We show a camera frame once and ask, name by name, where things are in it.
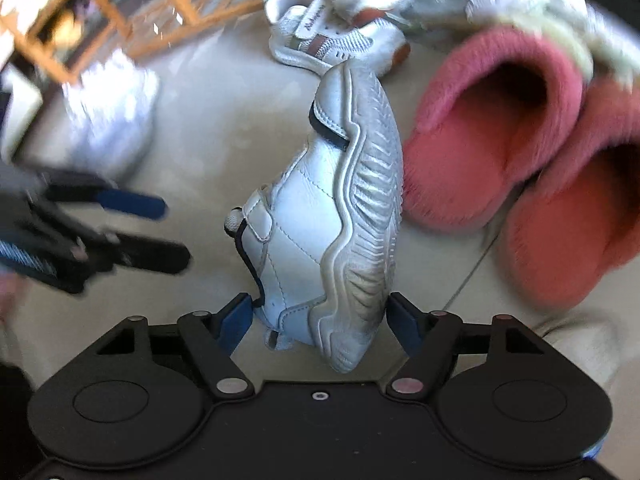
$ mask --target tile floor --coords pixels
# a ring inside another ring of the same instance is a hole
[[[79,210],[78,216],[96,225],[181,240],[193,252],[193,267],[177,278],[119,270],[92,283],[82,298],[33,286],[15,320],[12,354],[37,384],[126,316],[174,322],[192,310],[216,311],[240,291],[256,292],[224,234],[223,220],[300,148],[318,85],[313,73],[271,60],[268,36],[266,20],[257,13],[145,63],[162,80],[156,139],[130,187],[161,195],[171,213],[160,223],[96,210]],[[414,43],[407,63],[383,81],[403,139],[410,133],[420,94],[444,56],[442,47]],[[46,126],[34,133],[25,157],[63,162],[69,123],[62,98],[50,105],[43,122]],[[489,322],[499,312],[538,322],[541,315],[510,291],[495,265],[492,240],[503,217],[498,215],[480,232],[455,237],[405,222],[394,288],[424,310],[450,308],[469,322]],[[638,276],[640,259],[610,273],[578,307],[607,313],[624,336],[626,364],[613,386],[614,423],[600,455],[623,480],[640,478],[635,457],[640,442],[640,405],[635,402],[640,394]],[[254,323],[234,353],[256,382],[377,379],[402,358],[386,326],[348,376],[332,372],[313,349],[302,345],[269,351],[263,337],[262,327]]]

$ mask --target shoe strap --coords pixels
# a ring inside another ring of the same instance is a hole
[[[295,37],[299,40],[311,40],[324,26],[331,12],[331,6],[327,0],[313,0],[298,24]]]

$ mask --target wooden frame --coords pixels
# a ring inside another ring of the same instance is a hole
[[[207,5],[215,0],[162,0],[127,20],[109,0],[94,0],[109,23],[84,50],[75,65],[68,68],[53,58],[36,36],[66,1],[52,0],[41,11],[28,34],[21,34],[17,30],[15,19],[0,16],[0,25],[14,35],[16,49],[60,84],[76,83],[79,74],[98,52],[104,55],[122,48],[129,57],[139,59],[192,38],[209,27],[262,8],[262,0],[216,0],[214,9],[204,13]]]

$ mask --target red insole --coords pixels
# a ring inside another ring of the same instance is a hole
[[[534,296],[573,303],[600,279],[607,247],[638,216],[638,155],[629,145],[599,152],[567,189],[527,203],[513,249]]]
[[[504,200],[514,184],[505,175],[510,154],[536,133],[545,103],[542,78],[504,64],[466,89],[436,129],[415,136],[405,163],[430,214],[462,221]]]

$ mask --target slipper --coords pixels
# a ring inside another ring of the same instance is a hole
[[[404,208],[446,232],[482,227],[568,137],[582,74],[545,38],[512,27],[474,35],[445,60],[404,146]]]
[[[508,272],[546,308],[580,303],[640,252],[640,89],[594,80],[574,131],[502,234]]]

